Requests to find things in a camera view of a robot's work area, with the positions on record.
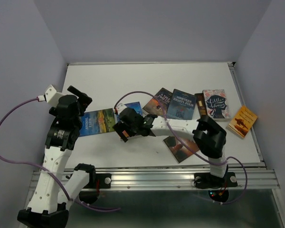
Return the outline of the Nineteen Eighty-Four book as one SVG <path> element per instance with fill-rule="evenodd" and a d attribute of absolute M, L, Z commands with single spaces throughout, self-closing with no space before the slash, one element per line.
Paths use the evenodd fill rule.
<path fill-rule="evenodd" d="M 177 120 L 192 120 L 196 96 L 174 89 L 167 109 L 166 117 Z"/>

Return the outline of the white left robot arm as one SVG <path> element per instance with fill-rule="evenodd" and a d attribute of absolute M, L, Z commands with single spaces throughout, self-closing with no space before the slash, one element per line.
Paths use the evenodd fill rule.
<path fill-rule="evenodd" d="M 49 113 L 55 117 L 47 133 L 42 172 L 31 201 L 20 210 L 17 220 L 29 228 L 64 228 L 69 209 L 84 187 L 96 183 L 95 167 L 78 164 L 66 184 L 61 180 L 67 161 L 75 147 L 82 128 L 81 117 L 92 98 L 73 86 L 63 95 L 49 86 L 45 101 L 52 107 Z"/>

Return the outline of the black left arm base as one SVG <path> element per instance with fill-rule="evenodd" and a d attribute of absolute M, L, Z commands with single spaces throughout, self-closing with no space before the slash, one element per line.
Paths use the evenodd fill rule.
<path fill-rule="evenodd" d="M 95 180 L 91 181 L 83 187 L 83 189 L 110 189 L 111 188 L 112 175 L 110 173 L 96 173 Z"/>

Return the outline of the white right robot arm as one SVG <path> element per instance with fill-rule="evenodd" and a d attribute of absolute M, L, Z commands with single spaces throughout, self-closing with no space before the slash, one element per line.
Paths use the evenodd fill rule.
<path fill-rule="evenodd" d="M 224 154 L 226 131 L 208 116 L 198 120 L 177 120 L 148 114 L 145 117 L 123 104 L 114 108 L 119 121 L 114 125 L 122 141 L 141 135 L 143 137 L 174 136 L 194 141 L 210 164 L 209 180 L 220 185 L 226 180 L 228 164 Z"/>

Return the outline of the blue sunset cover book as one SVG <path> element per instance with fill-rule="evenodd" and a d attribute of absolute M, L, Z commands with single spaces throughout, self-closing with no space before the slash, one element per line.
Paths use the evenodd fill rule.
<path fill-rule="evenodd" d="M 132 108 L 138 113 L 139 115 L 143 116 L 142 108 L 140 102 L 132 102 L 125 104 L 126 107 Z"/>

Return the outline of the A Tale of Two Cities book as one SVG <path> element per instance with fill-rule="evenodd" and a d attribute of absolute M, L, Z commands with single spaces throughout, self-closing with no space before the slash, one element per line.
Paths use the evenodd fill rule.
<path fill-rule="evenodd" d="M 155 114 L 158 116 L 163 116 L 169 107 L 170 100 L 172 97 L 172 92 L 165 88 L 161 88 L 143 108 L 144 114 Z"/>

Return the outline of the Animal Farm book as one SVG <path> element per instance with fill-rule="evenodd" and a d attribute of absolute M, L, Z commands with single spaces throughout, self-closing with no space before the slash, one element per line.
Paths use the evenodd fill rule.
<path fill-rule="evenodd" d="M 113 132 L 116 123 L 112 108 L 86 112 L 81 122 L 80 137 Z"/>

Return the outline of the Three Days to See book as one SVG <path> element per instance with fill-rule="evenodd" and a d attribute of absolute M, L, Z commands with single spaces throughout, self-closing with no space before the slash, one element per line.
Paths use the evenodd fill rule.
<path fill-rule="evenodd" d="M 199 151 L 197 144 L 194 141 L 188 139 L 181 139 L 184 144 L 189 147 L 187 149 L 176 137 L 168 136 L 163 140 L 165 145 L 168 147 L 174 158 L 178 163 L 183 162 L 194 153 Z"/>

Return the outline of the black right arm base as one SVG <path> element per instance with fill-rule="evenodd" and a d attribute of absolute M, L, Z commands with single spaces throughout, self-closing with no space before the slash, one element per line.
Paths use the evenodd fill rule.
<path fill-rule="evenodd" d="M 194 174 L 193 185 L 198 189 L 234 188 L 238 186 L 234 172 L 227 172 L 223 178 L 211 175 L 209 172 Z"/>

